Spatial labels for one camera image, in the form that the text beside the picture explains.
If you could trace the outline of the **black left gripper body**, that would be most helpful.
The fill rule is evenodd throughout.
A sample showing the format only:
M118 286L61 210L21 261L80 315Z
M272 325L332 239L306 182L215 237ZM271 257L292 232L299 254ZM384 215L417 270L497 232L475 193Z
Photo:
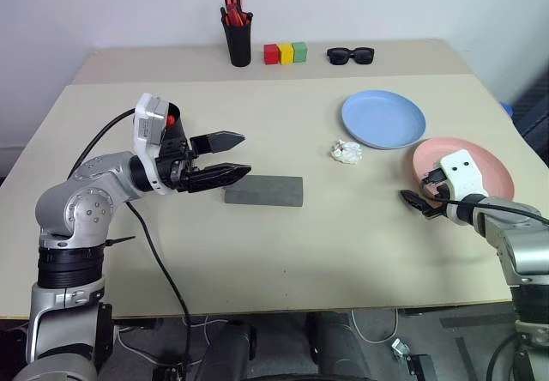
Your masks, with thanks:
M194 160L200 154L196 152L198 139L198 136L190 140L181 136L162 141L155 163L163 185L177 192L202 190L197 180L199 170L194 165Z

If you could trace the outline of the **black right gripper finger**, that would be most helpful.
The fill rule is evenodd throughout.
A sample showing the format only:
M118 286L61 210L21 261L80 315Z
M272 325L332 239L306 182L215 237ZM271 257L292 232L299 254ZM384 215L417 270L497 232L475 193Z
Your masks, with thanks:
M399 190L399 195L405 204L417 209L423 215L430 210L427 201L413 190Z

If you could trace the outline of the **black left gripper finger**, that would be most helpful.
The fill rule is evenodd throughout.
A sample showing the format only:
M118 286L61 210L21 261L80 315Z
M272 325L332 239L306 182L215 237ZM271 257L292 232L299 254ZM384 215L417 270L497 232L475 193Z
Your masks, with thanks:
M234 148L245 140L245 136L231 131L217 131L193 136L190 145L195 154L216 154Z
M251 166L244 164L208 166L186 175L186 190L200 192L225 187L238 182L250 171Z

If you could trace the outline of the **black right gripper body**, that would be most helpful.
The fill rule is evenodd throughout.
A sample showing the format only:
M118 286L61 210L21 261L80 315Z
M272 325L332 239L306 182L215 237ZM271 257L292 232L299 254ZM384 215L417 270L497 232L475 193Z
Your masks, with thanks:
M446 201L449 199L447 176L441 168L429 171L421 179L421 194L427 209L422 211L425 218L446 216Z

